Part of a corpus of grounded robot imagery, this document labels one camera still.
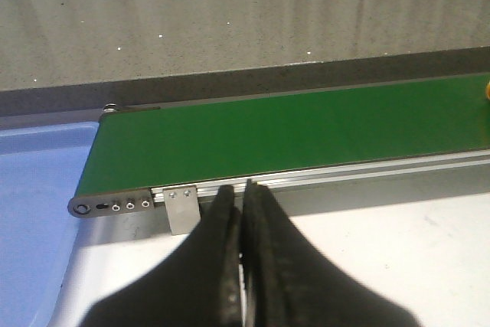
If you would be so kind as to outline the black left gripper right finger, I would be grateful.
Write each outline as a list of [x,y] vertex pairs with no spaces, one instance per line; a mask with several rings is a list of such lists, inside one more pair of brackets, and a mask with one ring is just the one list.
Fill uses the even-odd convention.
[[243,196],[241,246],[248,326],[419,325],[325,258],[253,181]]

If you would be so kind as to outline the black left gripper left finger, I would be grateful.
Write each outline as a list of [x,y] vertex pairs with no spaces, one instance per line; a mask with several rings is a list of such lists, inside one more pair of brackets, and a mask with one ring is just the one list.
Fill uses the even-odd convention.
[[188,237],[143,277],[95,303],[82,326],[240,326],[240,211],[219,188]]

